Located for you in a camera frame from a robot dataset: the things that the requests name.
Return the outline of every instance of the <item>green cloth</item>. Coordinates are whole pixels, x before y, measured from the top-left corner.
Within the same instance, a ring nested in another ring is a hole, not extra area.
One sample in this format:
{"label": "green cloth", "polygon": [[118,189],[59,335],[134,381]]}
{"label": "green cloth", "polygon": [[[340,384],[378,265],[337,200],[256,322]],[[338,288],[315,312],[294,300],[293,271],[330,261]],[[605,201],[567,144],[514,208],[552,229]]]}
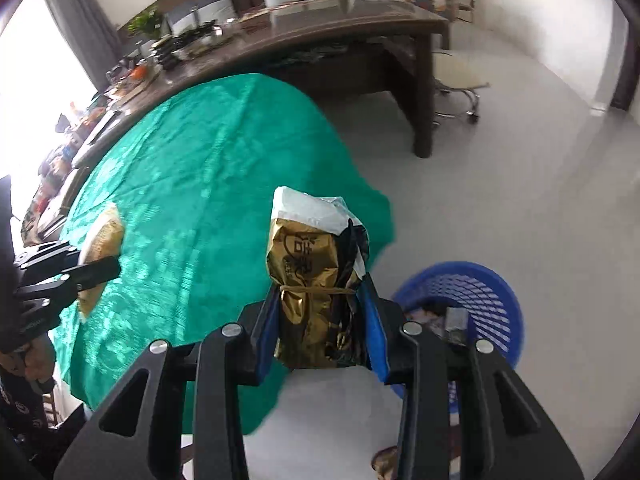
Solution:
{"label": "green cloth", "polygon": [[[369,232],[369,263],[392,240],[387,199],[360,177],[322,113],[295,88],[265,76],[187,89],[111,148],[61,236],[80,246],[109,202],[126,228],[120,277],[87,322],[75,307],[61,316],[55,346],[73,395],[95,408],[150,341],[201,340],[265,297],[277,186],[343,197]],[[240,388],[244,433],[275,405],[285,374],[274,362],[262,386]]]}

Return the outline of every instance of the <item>window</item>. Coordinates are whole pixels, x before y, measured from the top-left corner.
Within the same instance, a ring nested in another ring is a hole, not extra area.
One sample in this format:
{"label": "window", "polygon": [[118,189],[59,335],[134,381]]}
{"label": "window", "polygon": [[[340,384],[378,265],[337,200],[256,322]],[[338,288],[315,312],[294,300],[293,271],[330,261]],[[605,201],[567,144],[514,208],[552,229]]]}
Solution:
{"label": "window", "polygon": [[[82,109],[94,94],[45,1],[24,0],[0,36],[0,176],[12,176],[20,220],[38,188],[41,161],[62,142],[58,117],[71,101]],[[19,240],[14,234],[16,247]]]}

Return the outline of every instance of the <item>table leg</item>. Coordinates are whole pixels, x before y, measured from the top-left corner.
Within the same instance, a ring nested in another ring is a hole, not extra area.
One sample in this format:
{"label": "table leg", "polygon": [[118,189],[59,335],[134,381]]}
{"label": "table leg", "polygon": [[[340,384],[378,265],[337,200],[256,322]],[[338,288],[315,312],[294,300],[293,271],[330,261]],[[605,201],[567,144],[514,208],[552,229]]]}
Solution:
{"label": "table leg", "polygon": [[442,50],[451,50],[451,29],[449,27],[442,33],[440,38],[440,48]]}
{"label": "table leg", "polygon": [[431,35],[415,38],[415,117],[414,153],[420,158],[431,156],[433,119],[435,115],[435,84]]}

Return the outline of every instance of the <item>blue plastic basket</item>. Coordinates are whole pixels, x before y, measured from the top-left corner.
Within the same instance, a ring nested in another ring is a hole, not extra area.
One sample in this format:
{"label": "blue plastic basket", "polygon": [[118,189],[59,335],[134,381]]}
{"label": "blue plastic basket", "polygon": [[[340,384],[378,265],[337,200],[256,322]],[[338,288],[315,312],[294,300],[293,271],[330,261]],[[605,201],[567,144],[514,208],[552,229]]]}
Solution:
{"label": "blue plastic basket", "polygon": [[[488,339],[515,368],[522,352],[524,325],[516,295],[491,269],[471,262],[444,262],[409,279],[393,296],[405,312],[427,301],[447,301],[469,311],[469,341]],[[457,411],[455,389],[450,390]]]}

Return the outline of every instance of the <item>metal screw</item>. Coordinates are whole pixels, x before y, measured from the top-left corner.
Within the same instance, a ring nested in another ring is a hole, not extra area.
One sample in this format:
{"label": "metal screw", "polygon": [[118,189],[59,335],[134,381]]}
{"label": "metal screw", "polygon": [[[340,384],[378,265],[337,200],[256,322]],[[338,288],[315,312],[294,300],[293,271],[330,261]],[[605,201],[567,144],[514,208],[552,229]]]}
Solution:
{"label": "metal screw", "polygon": [[163,339],[157,339],[149,345],[149,351],[152,354],[162,354],[169,348],[169,343]]}
{"label": "metal screw", "polygon": [[402,331],[407,335],[418,335],[422,333],[422,325],[415,321],[407,321],[402,325]]}
{"label": "metal screw", "polygon": [[487,341],[486,339],[479,339],[476,341],[476,350],[478,350],[481,354],[490,354],[494,351],[494,345],[491,341]]}
{"label": "metal screw", "polygon": [[236,337],[242,333],[242,327],[238,323],[229,323],[222,327],[222,335],[225,337]]}

